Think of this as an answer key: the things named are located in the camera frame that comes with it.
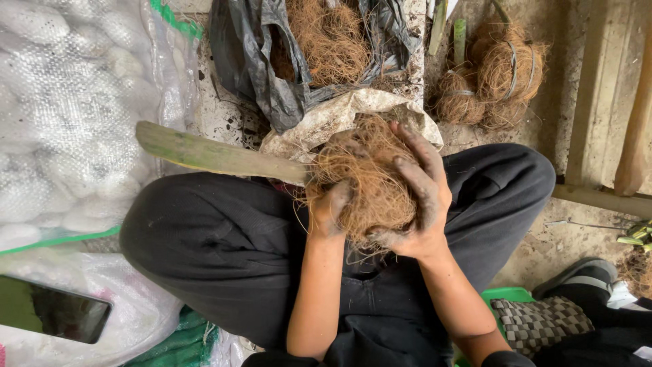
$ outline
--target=dirty hand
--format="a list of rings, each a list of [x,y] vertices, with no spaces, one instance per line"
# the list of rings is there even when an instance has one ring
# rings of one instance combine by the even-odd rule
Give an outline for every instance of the dirty hand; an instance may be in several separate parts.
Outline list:
[[[310,224],[308,225],[308,239],[342,239],[346,235],[342,232],[338,222],[342,209],[351,201],[353,192],[348,181],[341,181],[319,200],[310,203]]]
[[[417,217],[407,229],[396,231],[373,227],[367,238],[390,247],[397,255],[424,260],[437,256],[448,247],[444,236],[446,215],[452,194],[446,181],[443,160],[439,152],[423,136],[404,124],[391,122],[394,133],[412,150],[421,166],[403,158],[394,158],[394,164],[417,197]]]

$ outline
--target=wooden post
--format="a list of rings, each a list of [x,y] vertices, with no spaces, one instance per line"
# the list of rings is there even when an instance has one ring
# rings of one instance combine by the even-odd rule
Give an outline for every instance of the wooden post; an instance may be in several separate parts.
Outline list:
[[[570,137],[566,184],[598,187],[618,74],[632,25],[630,0],[593,0]]]
[[[652,218],[652,200],[646,197],[619,197],[613,193],[572,185],[556,185],[552,196],[641,218]]]
[[[615,172],[614,191],[619,196],[632,196],[643,185],[645,166],[645,128],[652,109],[652,20],[645,34],[645,51],[641,65],[641,77],[632,114],[627,123],[625,143]]]

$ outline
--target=person's right hand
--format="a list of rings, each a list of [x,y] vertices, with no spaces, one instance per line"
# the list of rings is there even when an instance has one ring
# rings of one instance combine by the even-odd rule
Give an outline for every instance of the person's right hand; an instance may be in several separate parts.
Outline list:
[[[435,147],[403,123],[399,125],[397,121],[392,121],[391,128],[421,164],[416,165],[401,157],[394,158],[396,168],[417,197],[419,209],[417,217],[407,229],[396,231],[372,227],[367,238],[391,248],[397,255],[424,260],[437,256],[448,246],[444,225],[452,194],[446,181],[443,160]]]

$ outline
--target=phone screen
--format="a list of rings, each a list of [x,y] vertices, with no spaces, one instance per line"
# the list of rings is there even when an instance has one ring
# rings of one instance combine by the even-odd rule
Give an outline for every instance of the phone screen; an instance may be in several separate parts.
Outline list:
[[[8,276],[0,276],[0,325],[94,344],[111,304]]]

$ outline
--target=forearm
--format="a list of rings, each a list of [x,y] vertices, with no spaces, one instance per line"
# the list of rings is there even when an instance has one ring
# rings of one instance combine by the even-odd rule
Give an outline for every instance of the forearm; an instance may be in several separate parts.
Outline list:
[[[432,304],[453,342],[474,366],[496,351],[510,351],[493,313],[470,284],[443,240],[434,256],[419,260]]]
[[[496,329],[492,312],[457,265],[448,246],[419,261],[439,319],[451,337],[487,334]]]
[[[323,360],[337,335],[344,237],[309,238],[288,326],[288,353]]]

